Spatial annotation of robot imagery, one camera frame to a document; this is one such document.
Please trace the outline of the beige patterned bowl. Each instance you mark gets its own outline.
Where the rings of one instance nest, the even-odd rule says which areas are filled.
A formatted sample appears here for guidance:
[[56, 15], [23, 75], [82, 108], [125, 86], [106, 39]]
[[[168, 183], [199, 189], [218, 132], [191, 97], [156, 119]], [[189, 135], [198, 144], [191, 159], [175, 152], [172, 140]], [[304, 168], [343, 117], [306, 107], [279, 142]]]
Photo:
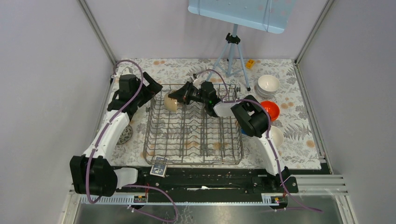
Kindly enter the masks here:
[[270, 132], [275, 146], [279, 148], [284, 143], [283, 132], [276, 126], [272, 126]]
[[164, 107], [169, 110], [170, 112], [177, 112], [177, 108], [178, 108], [178, 101], [176, 99], [170, 98], [169, 94], [165, 94], [164, 97]]

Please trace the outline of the grey wire dish rack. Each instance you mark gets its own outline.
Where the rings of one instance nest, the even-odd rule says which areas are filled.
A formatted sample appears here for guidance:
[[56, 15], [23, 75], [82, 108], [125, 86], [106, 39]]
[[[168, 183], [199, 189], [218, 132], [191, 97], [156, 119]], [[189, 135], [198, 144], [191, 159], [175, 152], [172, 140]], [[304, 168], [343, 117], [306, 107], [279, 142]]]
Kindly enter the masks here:
[[181, 84], [164, 84], [150, 101], [143, 156], [169, 165], [237, 165], [244, 157], [241, 128], [234, 116], [214, 118], [198, 102], [165, 108], [165, 96]]

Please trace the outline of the pink patterned bowl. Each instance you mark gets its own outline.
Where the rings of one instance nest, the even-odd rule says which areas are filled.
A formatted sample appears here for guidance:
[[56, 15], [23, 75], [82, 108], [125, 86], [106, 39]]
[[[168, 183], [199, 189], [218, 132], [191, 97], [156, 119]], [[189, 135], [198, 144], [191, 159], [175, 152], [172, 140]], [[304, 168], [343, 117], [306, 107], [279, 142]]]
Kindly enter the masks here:
[[132, 136], [133, 136], [133, 128], [132, 126], [128, 125], [121, 133], [116, 145], [123, 145], [128, 143], [132, 139]]

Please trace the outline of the white ribbed bowl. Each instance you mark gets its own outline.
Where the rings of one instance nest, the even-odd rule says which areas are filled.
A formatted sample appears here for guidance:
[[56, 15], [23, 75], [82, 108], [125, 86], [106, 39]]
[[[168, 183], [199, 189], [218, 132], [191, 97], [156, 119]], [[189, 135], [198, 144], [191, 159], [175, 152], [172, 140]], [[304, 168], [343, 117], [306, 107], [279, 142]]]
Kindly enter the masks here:
[[263, 93], [263, 92], [261, 92], [257, 87], [255, 87], [255, 90], [256, 90], [257, 94], [258, 94], [259, 96], [263, 97], [263, 98], [272, 98], [272, 97], [275, 96], [275, 94], [266, 94], [266, 93]]
[[272, 75], [262, 75], [258, 78], [257, 84], [263, 93], [274, 94], [280, 89], [280, 81]]

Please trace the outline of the orange bowl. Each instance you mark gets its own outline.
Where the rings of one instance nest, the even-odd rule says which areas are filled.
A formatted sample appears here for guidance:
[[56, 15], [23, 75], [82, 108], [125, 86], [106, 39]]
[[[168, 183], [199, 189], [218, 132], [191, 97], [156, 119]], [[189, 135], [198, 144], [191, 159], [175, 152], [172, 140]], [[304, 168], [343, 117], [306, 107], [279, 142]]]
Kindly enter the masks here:
[[272, 101], [262, 101], [261, 106], [268, 112], [270, 115], [271, 121], [275, 121], [280, 115], [279, 106]]

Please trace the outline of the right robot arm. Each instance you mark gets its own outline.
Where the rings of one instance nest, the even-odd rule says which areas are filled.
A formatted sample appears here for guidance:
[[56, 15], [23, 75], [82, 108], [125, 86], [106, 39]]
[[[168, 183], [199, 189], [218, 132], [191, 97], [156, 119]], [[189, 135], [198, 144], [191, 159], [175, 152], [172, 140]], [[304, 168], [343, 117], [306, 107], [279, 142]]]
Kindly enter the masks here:
[[201, 103], [211, 117], [235, 117], [245, 134], [255, 140], [262, 154], [264, 168], [272, 175], [268, 179], [269, 189], [280, 192], [286, 187], [286, 179], [282, 176], [286, 172], [286, 166], [281, 161], [271, 136], [271, 117], [253, 95], [226, 100], [225, 97], [217, 95], [213, 83], [205, 81], [199, 89], [192, 82], [186, 82], [183, 87], [168, 96], [184, 105], [192, 101]]

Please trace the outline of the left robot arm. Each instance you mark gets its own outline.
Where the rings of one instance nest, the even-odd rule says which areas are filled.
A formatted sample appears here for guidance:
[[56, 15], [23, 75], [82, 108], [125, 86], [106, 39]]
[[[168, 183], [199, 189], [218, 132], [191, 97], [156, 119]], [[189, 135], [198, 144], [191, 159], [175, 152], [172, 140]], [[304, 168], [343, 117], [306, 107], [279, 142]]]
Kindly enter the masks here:
[[133, 74], [120, 76], [119, 89], [108, 104], [104, 124], [83, 155], [71, 158], [70, 170], [76, 193], [110, 197], [116, 189], [126, 185], [134, 192], [144, 188], [145, 180], [138, 175], [137, 169], [115, 169], [108, 161], [137, 110], [163, 88], [146, 72], [142, 78], [148, 85]]

